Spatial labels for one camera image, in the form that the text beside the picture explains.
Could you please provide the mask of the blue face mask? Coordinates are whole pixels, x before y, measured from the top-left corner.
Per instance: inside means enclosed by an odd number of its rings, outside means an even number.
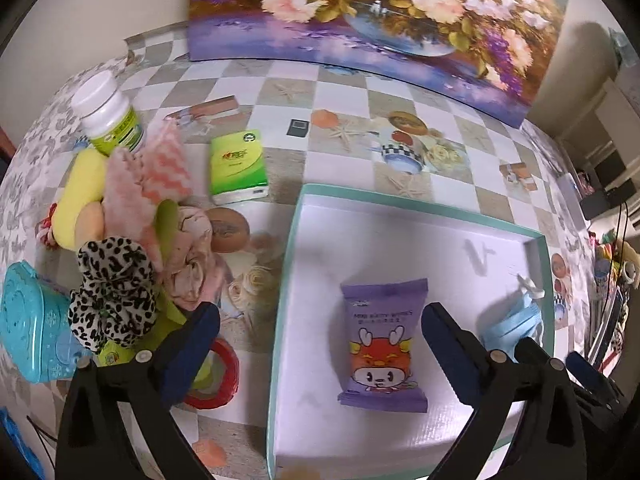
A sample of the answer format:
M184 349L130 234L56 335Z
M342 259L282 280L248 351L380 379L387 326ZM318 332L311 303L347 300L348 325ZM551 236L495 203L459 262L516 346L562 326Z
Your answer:
M488 351L501 350L515 360L515 347L521 339L532 338L537 344L544 336L541 300L546 292L531 278L518 274L518 292L508 313L480 333L480 342Z

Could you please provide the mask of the leopard print scrunchie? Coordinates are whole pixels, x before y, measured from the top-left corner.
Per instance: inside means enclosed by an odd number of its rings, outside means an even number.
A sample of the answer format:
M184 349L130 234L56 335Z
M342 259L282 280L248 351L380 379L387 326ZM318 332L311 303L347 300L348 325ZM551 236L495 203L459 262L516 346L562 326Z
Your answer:
M70 293L70 330L95 354L110 341L133 347L158 315L150 258L134 240L110 236L83 244L77 263L81 285Z

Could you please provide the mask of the lime green cloth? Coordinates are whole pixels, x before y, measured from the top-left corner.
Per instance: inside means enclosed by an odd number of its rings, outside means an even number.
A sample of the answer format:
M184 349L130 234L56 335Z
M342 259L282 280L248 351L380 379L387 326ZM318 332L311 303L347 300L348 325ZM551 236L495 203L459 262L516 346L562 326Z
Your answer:
M164 200L160 203L160 206L158 206L154 219L154 229L157 239L160 242L160 254L163 258L163 266L160 268L160 272L156 274L156 306L158 309L158 318L152 330L139 339L132 347L126 348L120 344L116 344L116 342L108 342L98 354L98 362L102 366L127 363L134 358L134 352L138 350L157 349L166 336L183 325L193 312L177 307L169 299L162 283L164 265L178 230L179 207L180 205L173 200Z

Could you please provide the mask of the pink floral scrunchie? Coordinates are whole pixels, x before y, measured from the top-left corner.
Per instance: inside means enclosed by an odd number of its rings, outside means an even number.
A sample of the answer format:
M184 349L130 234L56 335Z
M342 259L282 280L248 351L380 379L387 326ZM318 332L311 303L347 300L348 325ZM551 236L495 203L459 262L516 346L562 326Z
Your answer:
M178 230L164 265L162 283L179 308L194 311L201 302L218 301L224 270L212 252L213 227L198 207L178 208Z

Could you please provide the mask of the purple wet wipes pack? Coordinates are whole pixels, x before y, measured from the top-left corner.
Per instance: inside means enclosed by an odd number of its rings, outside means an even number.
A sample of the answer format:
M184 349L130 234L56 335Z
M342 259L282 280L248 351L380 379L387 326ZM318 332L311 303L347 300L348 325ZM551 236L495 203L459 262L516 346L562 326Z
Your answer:
M338 402L364 410L425 413L428 403L412 370L414 332L428 281L343 284L349 376Z

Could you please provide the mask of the yellow sponge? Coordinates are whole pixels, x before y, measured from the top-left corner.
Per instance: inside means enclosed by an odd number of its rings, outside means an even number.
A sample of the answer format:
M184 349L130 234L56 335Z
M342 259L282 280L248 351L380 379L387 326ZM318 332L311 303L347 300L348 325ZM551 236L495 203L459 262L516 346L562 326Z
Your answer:
M79 152L52 216L52 233L58 246L75 249L77 218L88 203L102 200L107 157L94 148Z

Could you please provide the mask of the pink fuzzy cloth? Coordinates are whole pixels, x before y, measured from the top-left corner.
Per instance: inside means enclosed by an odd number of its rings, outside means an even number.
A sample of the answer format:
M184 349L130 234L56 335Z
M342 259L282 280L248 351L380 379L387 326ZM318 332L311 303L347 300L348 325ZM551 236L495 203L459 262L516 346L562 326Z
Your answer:
M108 158L102 200L105 234L140 244L159 269L163 258L154 229L157 207L163 200L178 203L192 191L178 122L165 119L140 151L115 148Z

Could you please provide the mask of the green tissue pack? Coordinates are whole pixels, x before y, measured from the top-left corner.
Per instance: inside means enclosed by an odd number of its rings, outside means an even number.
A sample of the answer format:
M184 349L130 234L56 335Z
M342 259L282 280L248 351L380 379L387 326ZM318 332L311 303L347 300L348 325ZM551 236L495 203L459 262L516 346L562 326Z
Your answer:
M258 130L217 136L209 146L209 195L216 205L268 196L268 174Z

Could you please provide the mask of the red tape roll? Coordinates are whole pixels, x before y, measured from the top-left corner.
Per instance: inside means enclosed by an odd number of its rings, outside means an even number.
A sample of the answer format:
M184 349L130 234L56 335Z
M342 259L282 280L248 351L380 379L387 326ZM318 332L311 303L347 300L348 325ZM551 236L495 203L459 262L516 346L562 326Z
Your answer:
M238 392L239 382L239 358L228 341L217 337L183 402L197 410L222 408Z

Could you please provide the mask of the teal plastic case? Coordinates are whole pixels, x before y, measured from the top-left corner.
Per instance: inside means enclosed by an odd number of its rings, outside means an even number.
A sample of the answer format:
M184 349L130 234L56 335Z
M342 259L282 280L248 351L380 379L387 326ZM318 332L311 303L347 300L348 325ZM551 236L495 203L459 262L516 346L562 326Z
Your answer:
M90 352L70 331L70 298L26 261L6 270L1 342L21 375L33 384L70 379Z

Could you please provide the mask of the black power adapter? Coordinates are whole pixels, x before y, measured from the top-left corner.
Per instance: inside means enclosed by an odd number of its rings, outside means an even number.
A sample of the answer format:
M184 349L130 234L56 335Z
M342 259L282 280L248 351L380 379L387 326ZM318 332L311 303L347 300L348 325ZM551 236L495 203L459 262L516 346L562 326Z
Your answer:
M611 191L599 188L579 202L582 215L586 220L593 220L601 214L623 205L636 192L636 186L631 179L627 179L617 188L612 188Z

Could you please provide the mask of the white power strip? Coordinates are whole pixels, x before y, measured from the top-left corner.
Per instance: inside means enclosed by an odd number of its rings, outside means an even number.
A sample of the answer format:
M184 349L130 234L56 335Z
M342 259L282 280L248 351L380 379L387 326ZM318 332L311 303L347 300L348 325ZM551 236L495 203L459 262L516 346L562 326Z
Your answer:
M582 207L580 206L580 195L576 183L571 174L568 172L562 174L561 177L557 177L556 185L560 190L560 194L563 197L565 209L573 222L573 226L576 230L582 231L587 229L587 223L582 215Z

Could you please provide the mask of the red white yarn pompom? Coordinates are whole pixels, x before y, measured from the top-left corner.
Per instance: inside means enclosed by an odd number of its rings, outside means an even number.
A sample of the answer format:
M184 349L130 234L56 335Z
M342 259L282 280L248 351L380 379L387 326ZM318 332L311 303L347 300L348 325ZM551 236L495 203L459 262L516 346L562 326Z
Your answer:
M42 219L35 227L36 239L47 249L58 248L58 242L55 240L52 226L52 220L57 206L57 203L53 203L49 207L47 217Z

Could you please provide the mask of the white green pill bottle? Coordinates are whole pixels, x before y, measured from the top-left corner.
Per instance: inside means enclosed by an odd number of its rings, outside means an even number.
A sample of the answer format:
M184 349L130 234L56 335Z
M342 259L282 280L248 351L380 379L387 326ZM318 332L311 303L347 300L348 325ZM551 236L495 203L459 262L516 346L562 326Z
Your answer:
M89 78L74 93L70 105L84 135L105 156L115 148L135 152L142 147L144 132L130 99L110 70Z

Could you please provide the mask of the flower painting canvas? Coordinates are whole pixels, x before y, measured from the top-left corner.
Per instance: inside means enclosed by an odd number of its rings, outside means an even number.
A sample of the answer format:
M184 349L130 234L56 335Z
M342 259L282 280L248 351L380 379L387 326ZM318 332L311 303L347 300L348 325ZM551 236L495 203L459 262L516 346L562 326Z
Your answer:
M195 61L271 58L363 70L521 125L568 0L190 0Z

